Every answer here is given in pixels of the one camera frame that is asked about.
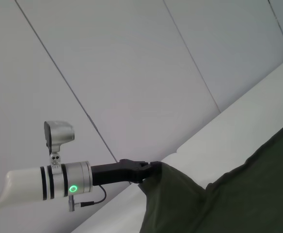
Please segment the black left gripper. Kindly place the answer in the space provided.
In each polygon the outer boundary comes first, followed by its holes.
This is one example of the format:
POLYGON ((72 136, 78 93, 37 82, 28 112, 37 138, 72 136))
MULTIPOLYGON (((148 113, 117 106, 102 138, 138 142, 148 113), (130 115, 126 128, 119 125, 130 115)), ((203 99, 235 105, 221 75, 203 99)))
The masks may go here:
POLYGON ((144 179, 162 173, 162 162, 122 159, 113 164, 91 166, 91 172, 93 186, 119 182, 142 183, 144 179))

